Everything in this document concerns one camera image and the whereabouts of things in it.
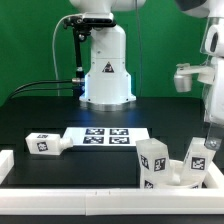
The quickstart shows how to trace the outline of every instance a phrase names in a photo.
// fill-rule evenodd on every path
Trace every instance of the white block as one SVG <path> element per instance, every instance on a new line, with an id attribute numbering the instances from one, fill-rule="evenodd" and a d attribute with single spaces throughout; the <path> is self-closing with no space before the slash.
<path id="1" fill-rule="evenodd" d="M 168 149 L 165 144 L 152 138 L 136 141 L 141 168 L 140 187 L 154 188 L 166 183 L 171 176 Z"/>
<path id="2" fill-rule="evenodd" d="M 2 150 L 0 153 L 0 184 L 14 166 L 13 150 Z"/>
<path id="3" fill-rule="evenodd" d="M 71 138 L 61 139 L 59 134 L 31 133 L 26 137 L 31 154 L 60 155 L 64 149 L 73 146 Z"/>
<path id="4" fill-rule="evenodd" d="M 204 146 L 204 138 L 193 138 L 184 159 L 181 181 L 203 182 L 216 151 Z"/>

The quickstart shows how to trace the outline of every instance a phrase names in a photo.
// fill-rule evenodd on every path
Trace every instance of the black and white pattern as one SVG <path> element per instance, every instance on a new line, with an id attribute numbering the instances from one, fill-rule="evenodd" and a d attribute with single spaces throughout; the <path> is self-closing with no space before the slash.
<path id="1" fill-rule="evenodd" d="M 166 169 L 166 158 L 156 159 L 154 171 L 161 171 Z"/>
<path id="2" fill-rule="evenodd" d="M 103 128 L 87 128 L 86 135 L 104 135 L 105 129 Z"/>
<path id="3" fill-rule="evenodd" d="M 146 189 L 152 189 L 153 186 L 154 186 L 154 185 L 153 185 L 152 183 L 150 183 L 149 181 L 145 180 L 145 188 L 146 188 Z"/>
<path id="4" fill-rule="evenodd" d="M 103 144 L 104 137 L 84 137 L 83 144 Z"/>
<path id="5" fill-rule="evenodd" d="M 149 170 L 149 162 L 148 159 L 141 155 L 142 165 Z"/>
<path id="6" fill-rule="evenodd" d="M 37 138 L 47 138 L 48 135 L 38 135 Z"/>
<path id="7" fill-rule="evenodd" d="M 47 147 L 47 143 L 46 142 L 39 142 L 37 143 L 37 148 L 40 152 L 44 152 L 44 151 L 47 151 L 48 150 L 48 147 Z"/>
<path id="8" fill-rule="evenodd" d="M 192 157 L 191 169 L 193 169 L 193 170 L 205 170 L 205 158 Z"/>
<path id="9" fill-rule="evenodd" d="M 112 128 L 110 129 L 110 135 L 128 135 L 128 129 Z"/>
<path id="10" fill-rule="evenodd" d="M 199 188 L 198 185 L 195 185 L 195 186 L 192 187 L 192 189 L 198 189 L 198 188 Z"/>
<path id="11" fill-rule="evenodd" d="M 110 137 L 109 144 L 130 144 L 128 137 Z"/>

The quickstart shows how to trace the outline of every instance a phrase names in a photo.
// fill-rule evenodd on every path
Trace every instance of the white foam block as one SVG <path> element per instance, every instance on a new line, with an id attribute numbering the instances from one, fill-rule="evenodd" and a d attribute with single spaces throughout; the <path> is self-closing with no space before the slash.
<path id="1" fill-rule="evenodd" d="M 184 159 L 181 181 L 203 182 L 216 151 L 204 146 L 204 138 L 193 138 Z"/>
<path id="2" fill-rule="evenodd" d="M 168 149 L 165 144 L 152 138 L 136 141 L 141 168 L 140 187 L 154 188 L 171 177 Z"/>
<path id="3" fill-rule="evenodd" d="M 0 152 L 0 184 L 14 166 L 13 150 L 2 150 Z"/>

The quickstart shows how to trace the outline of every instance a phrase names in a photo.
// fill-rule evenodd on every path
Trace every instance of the black cable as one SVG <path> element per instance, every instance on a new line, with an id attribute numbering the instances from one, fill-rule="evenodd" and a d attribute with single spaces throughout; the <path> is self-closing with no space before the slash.
<path id="1" fill-rule="evenodd" d="M 142 81 L 143 81 L 143 52 L 142 52 L 142 41 L 141 41 L 141 28 L 140 28 L 140 17 L 138 12 L 138 0 L 135 0 L 135 11 L 136 11 L 136 22 L 138 28 L 138 42 L 139 42 L 139 66 L 140 66 L 140 76 L 139 76 L 139 96 L 142 95 Z"/>
<path id="2" fill-rule="evenodd" d="M 31 82 L 31 83 L 27 83 L 25 85 L 18 87 L 14 92 L 20 91 L 22 89 L 25 89 L 27 87 L 34 86 L 34 85 L 58 84 L 58 83 L 72 83 L 72 80 L 70 80 L 70 79 L 68 79 L 68 80 L 44 80 L 44 81 Z"/>
<path id="3" fill-rule="evenodd" d="M 23 93 L 23 92 L 29 92 L 29 91 L 45 91 L 45 90 L 72 90 L 71 87 L 61 87 L 61 88 L 32 88 L 32 89 L 23 89 L 23 90 L 19 90 L 19 91 L 14 91 L 13 93 L 11 93 L 5 103 L 7 103 L 9 100 L 11 100 L 15 95 Z"/>

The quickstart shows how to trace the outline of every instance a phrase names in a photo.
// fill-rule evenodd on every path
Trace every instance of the cube with markers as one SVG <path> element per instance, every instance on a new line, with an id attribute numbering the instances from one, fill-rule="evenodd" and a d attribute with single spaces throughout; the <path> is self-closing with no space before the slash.
<path id="1" fill-rule="evenodd" d="M 204 146 L 204 138 L 193 138 L 183 162 L 181 182 L 186 180 L 202 183 L 216 151 Z"/>
<path id="2" fill-rule="evenodd" d="M 156 188 L 170 178 L 168 149 L 165 144 L 152 138 L 136 141 L 141 168 L 140 187 Z"/>
<path id="3" fill-rule="evenodd" d="M 140 188 L 200 188 L 215 155 L 204 142 L 203 138 L 193 138 L 181 162 L 169 160 L 167 146 L 156 139 L 136 141 Z"/>

